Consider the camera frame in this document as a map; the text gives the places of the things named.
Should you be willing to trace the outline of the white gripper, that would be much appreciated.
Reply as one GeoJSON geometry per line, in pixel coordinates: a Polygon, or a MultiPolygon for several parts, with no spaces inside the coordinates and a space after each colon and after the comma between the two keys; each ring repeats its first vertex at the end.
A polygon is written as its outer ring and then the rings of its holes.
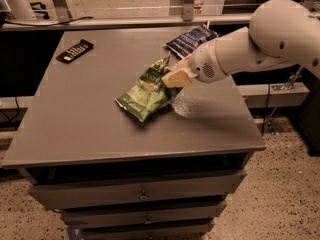
{"type": "Polygon", "coordinates": [[[191,86],[194,78],[203,83],[212,83],[226,78],[227,74],[218,63],[216,43],[216,40],[205,42],[195,49],[191,55],[175,63],[172,66],[175,71],[161,78],[165,86],[167,88],[183,88],[191,86]]]}

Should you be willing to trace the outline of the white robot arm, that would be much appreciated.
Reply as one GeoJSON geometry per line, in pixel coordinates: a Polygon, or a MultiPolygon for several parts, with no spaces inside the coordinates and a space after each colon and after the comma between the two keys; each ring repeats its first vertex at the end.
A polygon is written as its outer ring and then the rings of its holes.
{"type": "Polygon", "coordinates": [[[320,70],[320,20],[292,0],[269,0],[249,25],[201,44],[170,68],[168,88],[187,87],[194,79],[212,83],[239,72],[261,72],[298,64],[320,70]]]}

